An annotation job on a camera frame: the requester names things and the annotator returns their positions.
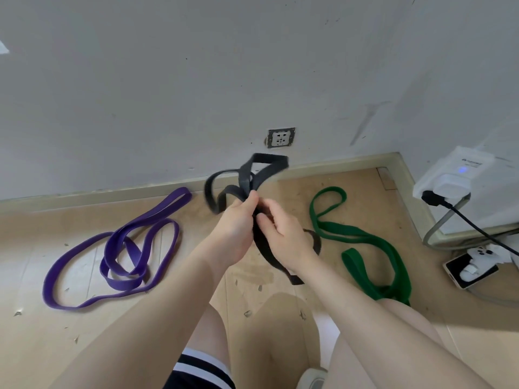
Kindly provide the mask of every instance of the person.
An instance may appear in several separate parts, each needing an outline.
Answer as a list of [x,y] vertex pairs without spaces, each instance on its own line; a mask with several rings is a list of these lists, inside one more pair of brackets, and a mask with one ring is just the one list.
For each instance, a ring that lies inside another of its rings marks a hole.
[[419,313],[374,301],[314,253],[294,216],[256,191],[143,300],[89,344],[52,389],[234,388],[223,321],[209,305],[225,271],[252,244],[253,212],[282,265],[310,287],[340,330],[325,389],[490,388],[449,353]]

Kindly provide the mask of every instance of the baseboard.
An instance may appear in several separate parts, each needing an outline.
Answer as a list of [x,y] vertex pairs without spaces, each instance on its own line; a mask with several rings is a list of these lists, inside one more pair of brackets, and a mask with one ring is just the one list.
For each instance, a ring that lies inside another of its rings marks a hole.
[[[292,179],[313,175],[347,172],[350,170],[370,169],[385,166],[399,190],[402,200],[420,237],[424,237],[436,223],[427,205],[412,196],[414,180],[399,153],[387,153],[374,156],[362,156],[336,161],[324,161],[312,164],[291,166],[277,174],[273,179]],[[93,205],[99,203],[127,201],[153,196],[168,195],[174,189],[184,186],[191,191],[201,191],[204,188],[205,177],[178,180],[171,183],[150,184],[118,190],[97,190],[78,192],[66,195],[32,196],[0,201],[0,214],[13,212],[38,212],[42,210],[63,209],[73,206]],[[214,188],[223,188],[237,183],[234,175],[218,177],[213,183]],[[489,233],[506,232],[517,228],[517,225],[507,225],[486,229]],[[451,234],[436,232],[431,238],[431,244],[444,244],[463,239],[477,237],[476,231],[466,231]]]

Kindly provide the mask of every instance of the striped shorts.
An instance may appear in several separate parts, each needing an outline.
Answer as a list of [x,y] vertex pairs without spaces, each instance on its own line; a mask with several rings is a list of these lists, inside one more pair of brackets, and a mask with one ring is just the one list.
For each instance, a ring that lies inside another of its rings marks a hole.
[[218,359],[185,348],[164,389],[236,389],[229,369]]

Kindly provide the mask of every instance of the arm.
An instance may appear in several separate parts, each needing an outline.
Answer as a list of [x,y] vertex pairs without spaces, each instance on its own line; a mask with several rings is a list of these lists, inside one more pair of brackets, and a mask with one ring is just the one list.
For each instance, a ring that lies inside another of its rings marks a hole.
[[301,225],[273,200],[265,200],[274,223],[258,225],[286,268],[317,294],[378,388],[490,388],[461,360],[349,284],[308,245]]
[[252,243],[258,195],[239,200],[178,267],[88,345],[51,389],[162,388],[226,269]]

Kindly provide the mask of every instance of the hand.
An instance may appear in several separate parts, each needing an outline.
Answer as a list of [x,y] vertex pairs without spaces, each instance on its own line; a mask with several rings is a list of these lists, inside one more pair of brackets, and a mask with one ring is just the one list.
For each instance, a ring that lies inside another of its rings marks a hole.
[[225,250],[229,266],[242,259],[252,244],[252,214],[258,201],[256,191],[251,191],[245,202],[235,199],[209,235],[218,247]]
[[268,216],[259,213],[256,217],[258,226],[267,238],[276,259],[297,273],[306,258],[316,258],[317,254],[295,216],[285,212],[280,204],[272,199],[264,199],[262,202],[263,207],[270,211],[274,223]]

